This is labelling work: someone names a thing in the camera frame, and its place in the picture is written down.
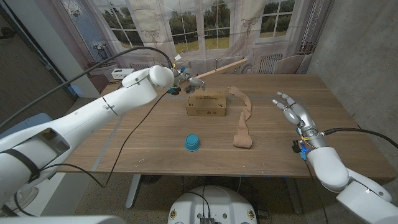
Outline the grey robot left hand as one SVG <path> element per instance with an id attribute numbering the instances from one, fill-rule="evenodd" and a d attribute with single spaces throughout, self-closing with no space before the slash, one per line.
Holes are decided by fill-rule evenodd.
<path id="1" fill-rule="evenodd" d="M 196 90 L 205 90 L 206 85 L 203 80 L 197 78 L 197 72 L 190 69 L 180 69 L 174 71 L 174 83 L 169 89 L 171 95 L 178 95 L 182 90 L 191 94 Z"/>

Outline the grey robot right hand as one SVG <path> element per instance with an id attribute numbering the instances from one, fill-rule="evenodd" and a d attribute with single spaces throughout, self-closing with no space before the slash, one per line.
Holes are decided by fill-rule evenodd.
<path id="1" fill-rule="evenodd" d="M 327 143 L 319 133 L 310 113 L 289 95 L 279 91 L 277 95 L 286 102 L 286 105 L 277 100 L 272 100 L 273 104 L 283 112 L 287 121 L 296 125 L 297 132 L 302 140 L 314 148 L 326 147 Z"/>

